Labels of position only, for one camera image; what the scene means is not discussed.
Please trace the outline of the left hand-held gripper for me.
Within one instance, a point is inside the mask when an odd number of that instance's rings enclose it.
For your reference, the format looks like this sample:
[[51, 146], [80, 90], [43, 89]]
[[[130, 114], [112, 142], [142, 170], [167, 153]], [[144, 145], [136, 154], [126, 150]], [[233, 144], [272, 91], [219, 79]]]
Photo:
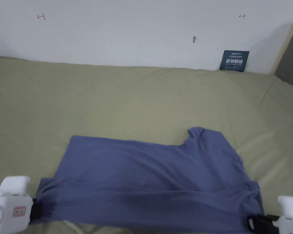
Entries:
[[39, 220], [42, 204], [27, 193], [28, 176], [9, 176], [0, 185], [0, 234], [17, 234]]

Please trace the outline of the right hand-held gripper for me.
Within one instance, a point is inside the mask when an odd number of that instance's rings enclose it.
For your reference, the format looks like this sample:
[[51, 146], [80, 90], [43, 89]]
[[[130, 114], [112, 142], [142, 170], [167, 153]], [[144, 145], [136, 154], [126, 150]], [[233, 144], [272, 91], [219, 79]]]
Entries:
[[247, 217], [248, 230], [257, 234], [293, 234], [293, 197], [279, 196], [278, 203], [281, 216], [250, 215]]

